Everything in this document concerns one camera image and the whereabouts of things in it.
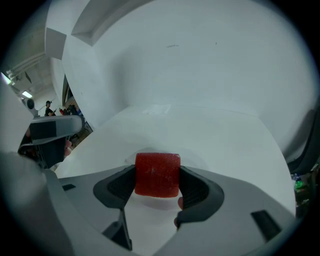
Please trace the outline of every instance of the red sponge block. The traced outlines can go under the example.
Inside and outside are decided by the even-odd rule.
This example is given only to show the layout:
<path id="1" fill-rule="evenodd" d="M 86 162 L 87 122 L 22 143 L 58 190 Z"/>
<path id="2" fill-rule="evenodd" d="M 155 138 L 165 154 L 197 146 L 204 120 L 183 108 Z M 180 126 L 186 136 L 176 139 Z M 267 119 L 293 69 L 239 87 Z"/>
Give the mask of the red sponge block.
<path id="1" fill-rule="evenodd" d="M 137 153 L 135 193 L 155 198 L 174 198 L 179 193 L 180 156 L 171 153 Z"/>

